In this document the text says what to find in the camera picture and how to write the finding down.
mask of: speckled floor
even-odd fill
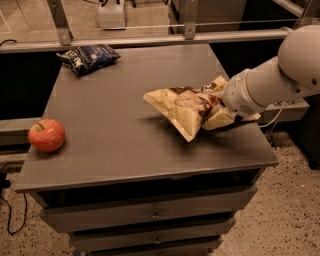
[[[320,171],[310,170],[308,159],[286,132],[276,133],[274,144],[280,164],[266,169],[257,194],[236,214],[236,224],[210,256],[319,255]],[[13,207],[11,231],[23,221],[23,196],[12,189],[18,175],[8,174],[12,186],[2,192]],[[8,207],[0,201],[0,255],[72,255],[68,235],[47,226],[38,217],[41,208],[28,195],[27,200],[26,225],[13,236],[6,230]]]

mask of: chip bag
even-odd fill
[[[146,93],[143,98],[159,110],[188,141],[198,131],[213,130],[235,122],[236,113],[226,108],[220,99],[227,82],[222,76],[199,89],[177,87]],[[255,115],[250,121],[257,120]]]
[[[80,46],[57,57],[77,76],[84,76],[111,65],[120,55],[106,44]]]

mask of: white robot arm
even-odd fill
[[[278,56],[230,79],[222,100],[237,115],[260,113],[272,103],[320,93],[320,26],[309,25],[289,34]]]

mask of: gray table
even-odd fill
[[[142,99],[159,88],[227,79],[208,45],[118,51],[114,65],[82,78],[61,69],[44,117],[64,124],[66,143],[52,154],[31,147],[15,190],[30,193],[49,225],[93,255],[214,249],[278,160],[255,123],[201,131],[187,143]],[[167,240],[157,242],[159,234]]]

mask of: red apple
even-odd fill
[[[65,137],[62,124],[54,119],[42,119],[35,123],[28,132],[31,145],[42,152],[58,150],[63,145]]]

